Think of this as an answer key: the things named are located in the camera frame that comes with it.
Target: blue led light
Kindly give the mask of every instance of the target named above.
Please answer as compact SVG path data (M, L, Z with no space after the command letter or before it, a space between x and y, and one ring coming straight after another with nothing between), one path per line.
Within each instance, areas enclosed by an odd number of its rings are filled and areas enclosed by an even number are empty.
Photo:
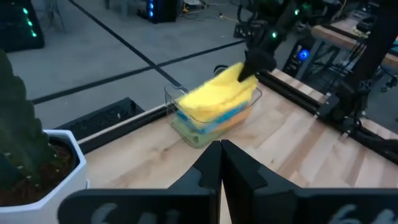
M310 52L307 51L307 50L301 50L301 51L298 53L298 59L300 59L300 60L305 60L305 59L308 58L308 56L310 56Z

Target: soil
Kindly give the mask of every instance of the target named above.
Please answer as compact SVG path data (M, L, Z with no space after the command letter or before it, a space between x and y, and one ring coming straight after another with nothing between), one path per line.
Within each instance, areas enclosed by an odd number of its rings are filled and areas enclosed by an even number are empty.
M45 164L40 168L41 186L35 187L32 182L22 179L14 188L0 190L0 207L26 205L34 203L51 192L74 169L71 152L63 146L53 145L58 157L62 160L60 168Z

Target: wooden board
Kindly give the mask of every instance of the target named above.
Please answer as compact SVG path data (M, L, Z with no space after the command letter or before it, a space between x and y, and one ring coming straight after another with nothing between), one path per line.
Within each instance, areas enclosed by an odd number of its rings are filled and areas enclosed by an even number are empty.
M357 23L358 23L358 21L356 21L354 19L345 19L342 21L338 21L334 24L331 24L331 26L339 28L345 32L354 34L353 27ZM312 34L316 38L327 40L327 42L330 42L333 45L336 45L336 46L339 46L339 47L342 47L345 49L353 48L356 43L355 40L353 40L352 38L347 37L342 34L339 34L339 33L336 33L334 31L324 28L322 26L315 26L312 29ZM398 57L396 57L392 54L387 54L382 63L383 63L383 65L398 68Z
M319 92L292 77L273 75L317 100ZM260 85L263 96L249 118L222 138L301 187L397 187L398 167ZM363 121L384 138L397 136ZM199 158L166 118L148 124L86 155L93 188L167 188ZM231 223L222 196L221 223Z

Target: white flower pot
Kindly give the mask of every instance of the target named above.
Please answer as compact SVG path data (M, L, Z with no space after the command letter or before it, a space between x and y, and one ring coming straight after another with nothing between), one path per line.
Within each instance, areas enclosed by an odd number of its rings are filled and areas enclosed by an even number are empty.
M0 207L1 224L56 224L58 207L62 200L77 190L88 187L86 180L86 159L73 137L72 132L64 130L44 130L49 136L70 141L79 158L77 167L49 194L38 202L10 207Z

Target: cactus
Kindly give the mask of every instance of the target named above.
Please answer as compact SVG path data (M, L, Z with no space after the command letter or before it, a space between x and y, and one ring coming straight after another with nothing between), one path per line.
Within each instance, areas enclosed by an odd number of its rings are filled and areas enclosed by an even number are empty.
M24 82L14 76L0 49L0 189L9 189L21 178L39 187L44 164L59 164L56 151L26 99Z

